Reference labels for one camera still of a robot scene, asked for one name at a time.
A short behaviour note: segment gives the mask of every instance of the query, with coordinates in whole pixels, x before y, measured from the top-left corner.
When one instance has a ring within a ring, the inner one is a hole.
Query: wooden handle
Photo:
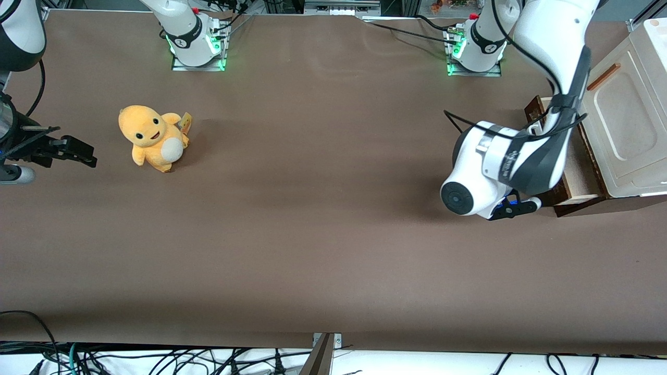
[[[586,90],[588,91],[593,91],[598,88],[602,84],[602,82],[605,82],[609,77],[614,74],[615,71],[619,70],[621,68],[621,65],[619,63],[614,63],[612,66],[609,67],[609,69],[605,70],[601,76],[599,76],[593,83],[588,85]]]

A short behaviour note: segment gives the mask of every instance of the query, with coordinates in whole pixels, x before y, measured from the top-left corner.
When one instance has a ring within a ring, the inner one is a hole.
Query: table
[[[437,36],[416,20],[391,21]],[[95,146],[0,196],[0,308],[57,340],[651,354],[667,348],[665,205],[486,222],[438,190],[457,131],[443,109],[521,126],[545,79],[448,77],[442,45],[353,17],[255,17],[227,71],[172,72],[150,13],[53,11],[33,118]],[[627,34],[593,23],[597,63]],[[19,109],[38,69],[14,75]],[[191,147],[139,168],[132,104],[188,111]],[[44,340],[3,317],[4,340]]]

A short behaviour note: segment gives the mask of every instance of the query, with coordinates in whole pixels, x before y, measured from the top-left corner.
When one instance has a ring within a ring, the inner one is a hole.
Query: black strap
[[[197,39],[199,37],[199,34],[201,34],[201,18],[199,17],[195,18],[197,19],[197,23],[195,24],[195,27],[189,32],[183,35],[172,35],[170,33],[166,33],[169,40],[174,45],[176,45],[176,47],[182,49],[190,48],[190,44],[192,43],[192,41]]]
[[[475,41],[475,44],[480,46],[482,53],[486,55],[490,55],[496,52],[498,48],[501,48],[503,43],[505,43],[504,38],[499,41],[490,41],[489,39],[482,37],[477,31],[477,21],[475,21],[475,23],[472,24],[472,27],[470,27],[470,35],[472,36],[472,40]]]

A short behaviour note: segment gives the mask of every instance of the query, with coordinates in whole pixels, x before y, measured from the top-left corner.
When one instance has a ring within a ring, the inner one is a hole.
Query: yellow plush toy
[[[148,161],[160,172],[169,172],[171,163],[180,159],[189,144],[187,132],[192,117],[166,113],[160,116],[143,105],[130,105],[118,115],[118,125],[125,138],[134,144],[132,160],[137,165]]]

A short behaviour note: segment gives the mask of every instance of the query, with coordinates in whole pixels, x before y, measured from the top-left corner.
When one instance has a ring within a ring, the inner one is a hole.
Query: metal bracket
[[[215,33],[207,31],[206,37],[210,40],[211,48],[219,51],[218,54],[208,63],[191,67],[183,64],[176,58],[176,54],[171,50],[173,61],[171,63],[171,70],[173,71],[225,71],[227,67],[227,51],[229,50],[229,36],[231,35],[231,26],[229,21],[222,21],[220,19],[213,19],[211,25],[214,29],[219,29]]]
[[[498,61],[493,68],[481,73],[466,69],[457,59],[454,58],[454,55],[460,54],[466,46],[466,36],[463,23],[458,23],[455,27],[450,27],[446,31],[443,31],[442,36],[447,41],[456,42],[455,45],[444,43],[445,54],[447,55],[447,75],[464,75],[469,77],[500,77],[500,59],[502,59],[502,53],[498,57]]]
[[[342,345],[341,334],[314,334],[315,347],[299,372],[299,375],[330,375],[331,361],[334,360],[334,347]]]
[[[322,337],[322,334],[313,334],[313,348],[317,345],[317,341]],[[343,334],[333,334],[333,348],[340,349],[343,347]]]

